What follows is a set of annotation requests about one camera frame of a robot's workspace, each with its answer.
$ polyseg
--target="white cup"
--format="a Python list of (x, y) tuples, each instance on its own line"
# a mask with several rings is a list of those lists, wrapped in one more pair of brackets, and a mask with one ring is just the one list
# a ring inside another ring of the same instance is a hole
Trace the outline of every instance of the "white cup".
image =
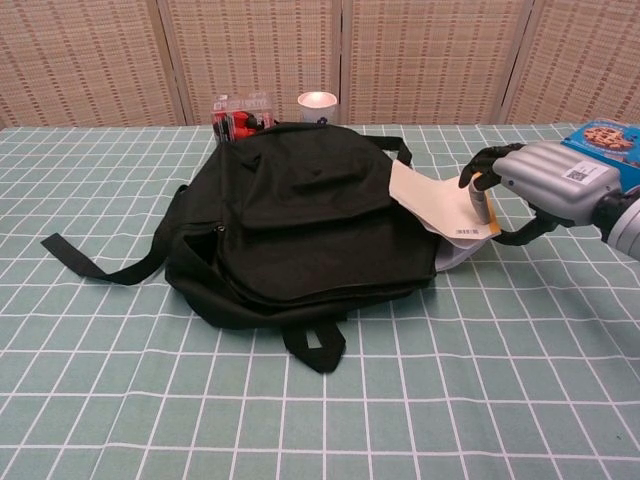
[(305, 92), (298, 97), (298, 105), (304, 122), (331, 123), (338, 99), (329, 92)]

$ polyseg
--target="wicker screen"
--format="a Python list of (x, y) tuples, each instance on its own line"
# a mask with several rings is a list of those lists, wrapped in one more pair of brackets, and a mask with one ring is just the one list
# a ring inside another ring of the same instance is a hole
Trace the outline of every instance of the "wicker screen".
[(548, 0), (507, 120), (640, 120), (640, 2)]
[(184, 123), (145, 0), (3, 1), (0, 85), (7, 126)]
[(211, 122), (215, 95), (266, 91), (278, 119), (298, 120), (300, 93), (337, 88), (339, 1), (164, 2), (196, 124)]
[(491, 120), (530, 2), (351, 2), (351, 15), (345, 17), (351, 21), (350, 58), (343, 66), (349, 122)]

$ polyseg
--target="blue box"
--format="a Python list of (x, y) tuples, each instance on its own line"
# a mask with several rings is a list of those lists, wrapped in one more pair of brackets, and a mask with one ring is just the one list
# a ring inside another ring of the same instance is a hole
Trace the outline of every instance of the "blue box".
[(595, 120), (562, 143), (620, 170), (623, 191), (640, 185), (640, 126)]

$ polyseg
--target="backpack strap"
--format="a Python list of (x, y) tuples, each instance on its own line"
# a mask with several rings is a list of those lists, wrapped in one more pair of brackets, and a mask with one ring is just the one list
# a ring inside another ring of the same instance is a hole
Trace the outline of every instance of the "backpack strap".
[(104, 280), (120, 285), (134, 285), (149, 277), (164, 263), (169, 253), (176, 222), (176, 205), (180, 194), (187, 188), (180, 186), (169, 204), (167, 213), (158, 225), (149, 253), (140, 261), (114, 273), (105, 273), (91, 259), (72, 246), (57, 233), (45, 238), (41, 244), (67, 268), (81, 277)]
[[(333, 372), (342, 359), (346, 347), (346, 341), (336, 324), (344, 321), (344, 315), (329, 317), (309, 327), (287, 326), (282, 329), (282, 339), (287, 350), (298, 360), (311, 367), (318, 373)], [(311, 348), (307, 341), (307, 331), (315, 332), (320, 347)]]
[(405, 165), (408, 166), (411, 163), (411, 151), (407, 147), (407, 144), (404, 143), (404, 139), (402, 137), (385, 137), (375, 135), (363, 135), (363, 137), (381, 150), (398, 152), (398, 156), (396, 158)]

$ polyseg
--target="table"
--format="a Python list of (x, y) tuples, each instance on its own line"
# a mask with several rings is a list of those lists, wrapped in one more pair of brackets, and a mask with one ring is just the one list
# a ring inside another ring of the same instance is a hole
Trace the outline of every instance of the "table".
[[(353, 126), (402, 135), (457, 175), (486, 145), (576, 126)], [(215, 329), (162, 271), (76, 277), (60, 232), (106, 271), (147, 251), (211, 128), (0, 132), (0, 478), (640, 478), (640, 264), (592, 227), (486, 244), (400, 301), (355, 311), (321, 376), (270, 331)], [(525, 203), (493, 193), (503, 227)]]

